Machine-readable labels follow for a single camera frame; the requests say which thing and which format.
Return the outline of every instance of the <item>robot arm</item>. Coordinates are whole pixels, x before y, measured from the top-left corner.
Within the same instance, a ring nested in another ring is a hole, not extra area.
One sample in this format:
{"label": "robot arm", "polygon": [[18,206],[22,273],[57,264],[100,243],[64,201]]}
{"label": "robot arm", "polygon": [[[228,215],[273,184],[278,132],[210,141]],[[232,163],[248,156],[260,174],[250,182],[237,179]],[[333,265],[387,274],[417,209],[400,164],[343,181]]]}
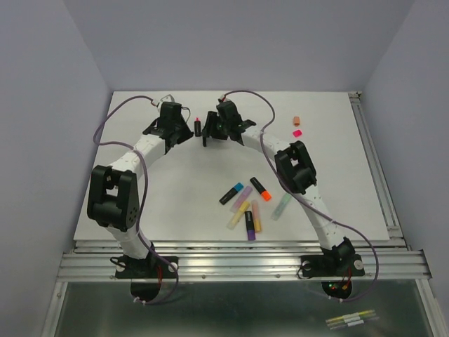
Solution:
{"label": "robot arm", "polygon": [[[207,138],[232,140],[263,153],[260,144],[261,130],[251,120],[242,120],[236,105],[230,100],[221,101],[217,112],[210,111],[203,130],[203,146]],[[296,197],[302,198],[312,209],[329,216],[316,184],[316,170],[304,143],[289,144],[264,133],[264,149],[275,162],[276,172]],[[304,204],[301,204],[315,229],[323,255],[301,256],[302,274],[305,277],[363,276],[361,257],[355,254],[351,241],[337,225]]]}
{"label": "robot arm", "polygon": [[162,102],[158,109],[160,117],[142,132],[132,150],[109,166],[96,166],[91,173],[87,214],[105,227],[123,249],[118,260],[120,266],[126,267],[117,268],[117,278],[150,278],[156,263],[149,251],[154,246],[138,227],[138,180],[143,166],[136,152],[148,168],[176,144],[193,136],[181,115],[181,104]]}

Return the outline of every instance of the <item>screw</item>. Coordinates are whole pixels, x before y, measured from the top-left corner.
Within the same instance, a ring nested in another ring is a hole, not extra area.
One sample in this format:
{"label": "screw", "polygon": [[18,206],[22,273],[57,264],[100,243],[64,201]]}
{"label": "screw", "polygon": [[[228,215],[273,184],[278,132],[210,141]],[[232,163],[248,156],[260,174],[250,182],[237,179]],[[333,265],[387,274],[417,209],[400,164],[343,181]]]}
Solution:
{"label": "screw", "polygon": [[363,269],[363,262],[361,260],[355,260],[354,261],[354,267],[357,270],[362,270]]}

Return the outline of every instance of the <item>green highlighter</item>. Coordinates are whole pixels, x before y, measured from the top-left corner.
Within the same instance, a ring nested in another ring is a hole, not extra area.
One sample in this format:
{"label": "green highlighter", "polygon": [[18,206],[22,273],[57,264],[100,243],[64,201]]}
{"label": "green highlighter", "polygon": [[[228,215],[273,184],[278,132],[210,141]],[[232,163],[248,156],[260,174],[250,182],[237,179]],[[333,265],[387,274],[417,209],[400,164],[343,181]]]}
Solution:
{"label": "green highlighter", "polygon": [[272,219],[274,221],[277,221],[279,217],[281,216],[283,210],[286,208],[288,202],[292,199],[292,196],[290,193],[285,193],[279,202],[278,206],[274,209],[272,213]]}

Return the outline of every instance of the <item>yellow highlighter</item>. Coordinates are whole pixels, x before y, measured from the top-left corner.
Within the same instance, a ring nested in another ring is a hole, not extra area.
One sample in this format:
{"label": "yellow highlighter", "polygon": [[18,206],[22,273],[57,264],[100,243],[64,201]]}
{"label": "yellow highlighter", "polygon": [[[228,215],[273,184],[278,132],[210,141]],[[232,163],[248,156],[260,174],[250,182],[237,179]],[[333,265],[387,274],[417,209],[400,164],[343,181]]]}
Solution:
{"label": "yellow highlighter", "polygon": [[251,207],[253,209],[254,229],[258,233],[262,231],[262,225],[260,223],[259,203],[257,200],[252,200]]}
{"label": "yellow highlighter", "polygon": [[245,213],[245,211],[248,209],[249,206],[250,206],[249,201],[244,201],[242,203],[242,205],[239,207],[237,212],[232,217],[231,221],[227,224],[227,227],[230,230],[233,230],[237,226],[237,223],[239,223],[240,218],[243,216],[243,214]]}

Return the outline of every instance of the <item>orange marker cap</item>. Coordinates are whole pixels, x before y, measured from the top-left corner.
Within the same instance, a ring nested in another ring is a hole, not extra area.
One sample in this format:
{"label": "orange marker cap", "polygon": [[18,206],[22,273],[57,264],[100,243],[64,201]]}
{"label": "orange marker cap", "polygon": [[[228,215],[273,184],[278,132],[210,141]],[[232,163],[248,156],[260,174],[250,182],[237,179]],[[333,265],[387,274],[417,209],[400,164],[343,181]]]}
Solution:
{"label": "orange marker cap", "polygon": [[260,193],[262,195],[262,198],[264,198],[265,201],[269,201],[272,198],[272,195],[268,193],[268,191],[264,191]]}

